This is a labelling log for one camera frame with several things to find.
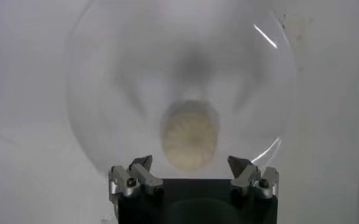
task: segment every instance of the white ball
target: white ball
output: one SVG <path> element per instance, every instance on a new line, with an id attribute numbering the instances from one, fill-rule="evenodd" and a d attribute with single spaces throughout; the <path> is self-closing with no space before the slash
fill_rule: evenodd
<path id="1" fill-rule="evenodd" d="M 181 170 L 197 170 L 213 159 L 218 131 L 210 117 L 180 113 L 168 118 L 162 133 L 163 153 Z"/>

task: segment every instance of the black base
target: black base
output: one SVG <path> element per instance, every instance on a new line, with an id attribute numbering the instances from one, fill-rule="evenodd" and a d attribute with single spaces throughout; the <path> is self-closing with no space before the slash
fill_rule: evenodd
<path id="1" fill-rule="evenodd" d="M 276 224 L 278 199 L 246 198 L 230 180 L 164 179 L 164 194 L 121 197 L 119 224 Z"/>

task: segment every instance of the white wall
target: white wall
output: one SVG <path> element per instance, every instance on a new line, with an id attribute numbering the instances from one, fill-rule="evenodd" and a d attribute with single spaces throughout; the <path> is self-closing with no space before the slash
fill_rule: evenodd
<path id="1" fill-rule="evenodd" d="M 112 213 L 65 119 L 63 44 L 86 3 L 0 0 L 0 224 L 91 224 Z M 359 0 L 271 5 L 298 68 L 297 122 L 275 163 L 279 221 L 356 223 Z"/>

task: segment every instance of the screw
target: screw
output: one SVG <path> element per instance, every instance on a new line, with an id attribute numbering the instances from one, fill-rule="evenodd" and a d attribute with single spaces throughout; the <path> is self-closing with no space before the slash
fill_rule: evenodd
<path id="1" fill-rule="evenodd" d="M 154 189 L 154 195 L 161 197 L 165 193 L 165 190 L 162 187 L 157 187 Z"/>
<path id="2" fill-rule="evenodd" d="M 260 179 L 259 186 L 262 188 L 268 188 L 269 187 L 269 181 L 266 179 Z"/>
<path id="3" fill-rule="evenodd" d="M 134 186 L 136 186 L 136 184 L 137 184 L 137 180 L 134 179 L 133 177 L 129 178 L 129 179 L 126 181 L 126 185 L 127 185 L 128 187 L 134 187 Z"/>
<path id="4" fill-rule="evenodd" d="M 242 197 L 242 191 L 241 191 L 241 189 L 238 189 L 238 188 L 232 189 L 232 191 L 231 191 L 231 196 L 232 196 L 233 198 L 241 198 L 241 197 Z"/>

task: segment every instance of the white backdrop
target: white backdrop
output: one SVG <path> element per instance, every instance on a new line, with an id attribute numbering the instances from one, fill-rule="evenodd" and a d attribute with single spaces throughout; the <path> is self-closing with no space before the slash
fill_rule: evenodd
<path id="1" fill-rule="evenodd" d="M 66 120 L 63 47 L 86 4 L 0 0 L 0 224 L 91 224 L 112 213 Z M 298 70 L 297 122 L 275 161 L 279 223 L 356 223 L 359 0 L 271 7 Z"/>

